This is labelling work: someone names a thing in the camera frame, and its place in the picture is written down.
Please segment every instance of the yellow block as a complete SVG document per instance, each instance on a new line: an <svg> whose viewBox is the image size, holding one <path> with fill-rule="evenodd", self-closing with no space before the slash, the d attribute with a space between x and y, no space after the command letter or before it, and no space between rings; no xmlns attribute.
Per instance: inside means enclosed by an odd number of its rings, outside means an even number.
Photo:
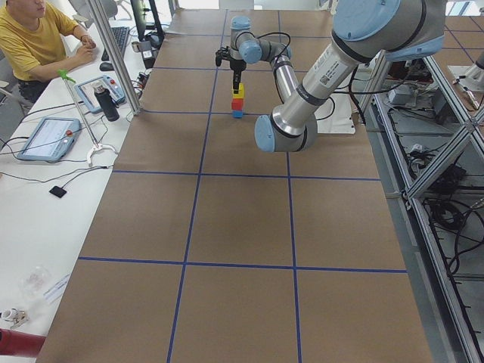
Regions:
<svg viewBox="0 0 484 363"><path fill-rule="evenodd" d="M233 98L245 98L245 89L243 83L239 83L239 93L235 93L234 90L232 90L232 96Z"/></svg>

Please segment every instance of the computer monitor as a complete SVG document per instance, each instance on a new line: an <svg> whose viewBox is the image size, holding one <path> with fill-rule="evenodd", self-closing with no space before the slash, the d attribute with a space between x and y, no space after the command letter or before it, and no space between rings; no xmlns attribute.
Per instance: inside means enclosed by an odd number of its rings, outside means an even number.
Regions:
<svg viewBox="0 0 484 363"><path fill-rule="evenodd" d="M165 32L161 27L160 17L158 16L157 5L155 0L149 0L150 7L144 6L144 0L131 0L131 6L133 9L133 17L136 22L136 29L138 31L138 40L140 42L149 41L151 46L156 49L160 49L163 40L165 39ZM146 33L147 21L146 13L151 11L154 19L154 31Z"/></svg>

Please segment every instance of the robotic arm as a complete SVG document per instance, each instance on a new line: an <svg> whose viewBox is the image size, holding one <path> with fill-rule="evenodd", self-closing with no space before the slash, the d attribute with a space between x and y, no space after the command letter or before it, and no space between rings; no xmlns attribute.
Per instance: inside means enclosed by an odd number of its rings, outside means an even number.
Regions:
<svg viewBox="0 0 484 363"><path fill-rule="evenodd" d="M418 59L440 50L446 2L340 0L332 42L301 83L290 62L290 49L256 38L248 17L232 20L231 45L217 51L216 64L230 61L237 93L247 64L269 62L284 103L257 119L257 146L268 152L305 150L317 135L314 112L359 64L368 63L380 50L386 50L388 61Z"/></svg>

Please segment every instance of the blue joint cap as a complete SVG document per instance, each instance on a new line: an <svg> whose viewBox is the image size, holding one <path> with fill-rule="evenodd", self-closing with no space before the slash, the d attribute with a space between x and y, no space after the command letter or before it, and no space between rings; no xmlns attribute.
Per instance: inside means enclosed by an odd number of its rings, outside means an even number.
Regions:
<svg viewBox="0 0 484 363"><path fill-rule="evenodd" d="M262 115L256 121L255 137L257 147L267 153L275 152L275 135L269 116Z"/></svg>
<svg viewBox="0 0 484 363"><path fill-rule="evenodd" d="M287 46L286 53L287 53L287 56L289 57L289 59L291 59L293 57L293 50L291 49L290 45Z"/></svg>
<svg viewBox="0 0 484 363"><path fill-rule="evenodd" d="M439 36L424 43L412 47L403 48L399 51L385 53L386 60L389 62L409 61L435 54L442 49L444 45L444 36Z"/></svg>
<svg viewBox="0 0 484 363"><path fill-rule="evenodd" d="M334 15L334 32L346 42L370 38L393 19L401 2L402 0L340 0Z"/></svg>
<svg viewBox="0 0 484 363"><path fill-rule="evenodd" d="M232 18L232 30L249 30L250 29L250 18L239 16Z"/></svg>
<svg viewBox="0 0 484 363"><path fill-rule="evenodd" d="M262 49L255 40L246 40L239 46L239 53L248 64L254 64L262 58Z"/></svg>

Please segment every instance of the black pants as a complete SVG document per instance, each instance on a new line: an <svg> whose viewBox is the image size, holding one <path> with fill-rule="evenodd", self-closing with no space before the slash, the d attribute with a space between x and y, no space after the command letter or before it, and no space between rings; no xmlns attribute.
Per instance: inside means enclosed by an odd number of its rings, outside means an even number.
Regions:
<svg viewBox="0 0 484 363"><path fill-rule="evenodd" d="M35 103L43 91L47 88L49 82L40 81L22 81L18 80L20 94L26 100Z"/></svg>

